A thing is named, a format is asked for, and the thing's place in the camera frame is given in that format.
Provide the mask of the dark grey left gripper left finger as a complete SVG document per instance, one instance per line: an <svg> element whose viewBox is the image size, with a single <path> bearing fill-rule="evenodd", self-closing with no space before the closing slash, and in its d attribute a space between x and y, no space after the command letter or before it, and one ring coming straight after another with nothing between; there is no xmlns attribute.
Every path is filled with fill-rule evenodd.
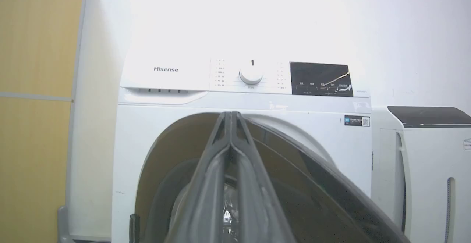
<svg viewBox="0 0 471 243"><path fill-rule="evenodd" d="M167 234L167 243L222 242L225 160L229 148L230 112L223 112L195 168Z"/></svg>

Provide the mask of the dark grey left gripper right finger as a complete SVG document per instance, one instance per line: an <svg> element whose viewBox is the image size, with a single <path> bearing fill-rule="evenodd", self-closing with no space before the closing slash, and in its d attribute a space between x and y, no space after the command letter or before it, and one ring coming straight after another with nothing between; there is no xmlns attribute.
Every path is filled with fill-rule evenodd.
<svg viewBox="0 0 471 243"><path fill-rule="evenodd" d="M289 222L240 112L230 113L230 147L237 155L240 241L294 243Z"/></svg>

